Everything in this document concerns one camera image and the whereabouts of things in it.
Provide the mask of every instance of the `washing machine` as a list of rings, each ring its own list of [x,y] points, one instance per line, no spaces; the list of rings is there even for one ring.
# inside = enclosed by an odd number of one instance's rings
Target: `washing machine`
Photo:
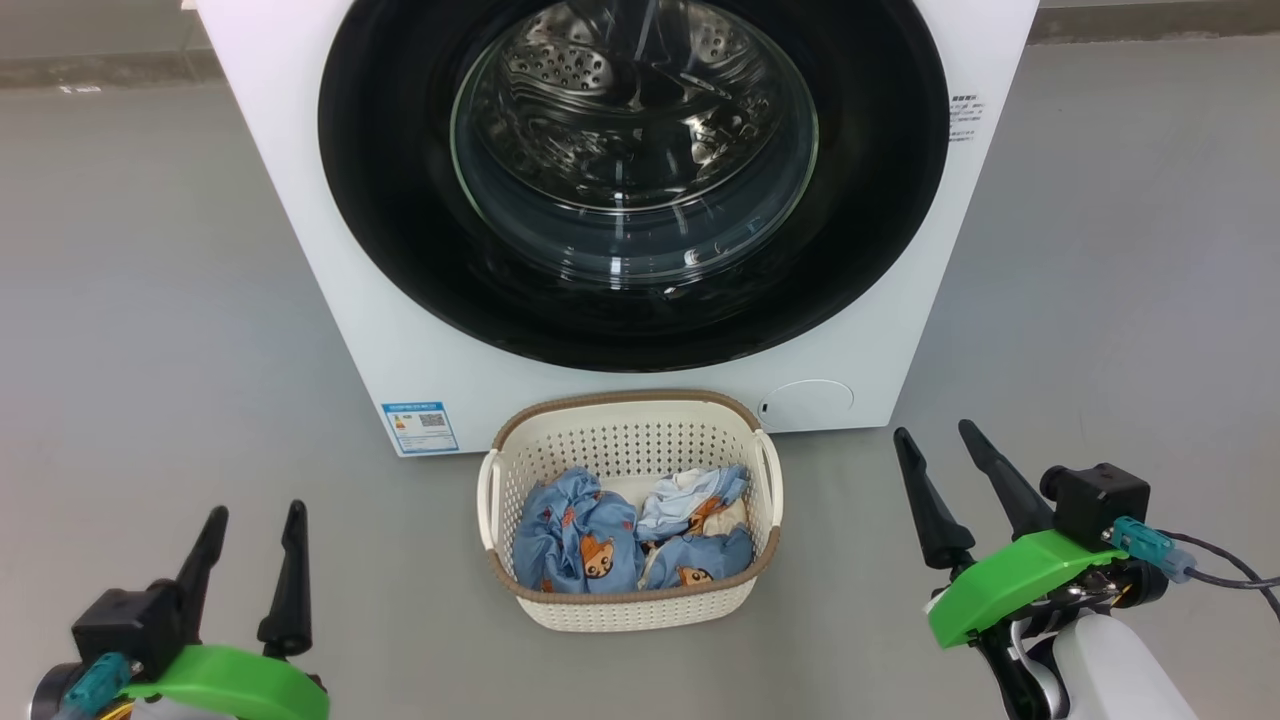
[[[646,388],[887,424],[1036,6],[198,0],[402,456]]]

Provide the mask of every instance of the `washing machine door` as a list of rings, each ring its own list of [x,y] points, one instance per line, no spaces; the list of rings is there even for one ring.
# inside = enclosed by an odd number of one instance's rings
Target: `washing machine door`
[[[909,0],[356,0],[319,110],[338,208],[406,295],[611,372],[742,357],[856,300],[948,129]]]

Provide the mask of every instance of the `blue cloth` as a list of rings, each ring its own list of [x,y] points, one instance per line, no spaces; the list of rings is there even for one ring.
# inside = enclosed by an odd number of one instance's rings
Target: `blue cloth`
[[[636,539],[663,541],[686,530],[699,534],[703,520],[733,505],[745,489],[746,468],[742,465],[667,475],[644,501]]]
[[[742,525],[727,536],[680,536],[657,551],[643,589],[660,591],[723,580],[751,564],[751,536]]]
[[[635,592],[644,553],[636,509],[584,468],[535,487],[525,501],[512,556],[526,588],[563,593]]]

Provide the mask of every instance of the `blue and white sticker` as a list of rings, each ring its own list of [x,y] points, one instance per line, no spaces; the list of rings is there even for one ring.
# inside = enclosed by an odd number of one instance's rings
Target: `blue and white sticker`
[[[458,438],[453,437],[453,425],[443,402],[384,402],[383,413],[402,455],[458,450]]]

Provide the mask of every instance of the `white plastic basket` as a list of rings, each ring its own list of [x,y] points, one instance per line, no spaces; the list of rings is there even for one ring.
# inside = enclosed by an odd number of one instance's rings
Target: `white plastic basket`
[[[584,466],[637,507],[658,480],[691,468],[748,468],[745,495],[755,559],[712,583],[623,594],[561,594],[516,582],[512,543],[535,483]],[[553,630],[609,633],[672,628],[723,618],[755,587],[778,546],[782,470],[778,454],[746,407],[705,391],[609,393],[545,402],[507,423],[480,466],[480,539],[502,584],[535,621]]]

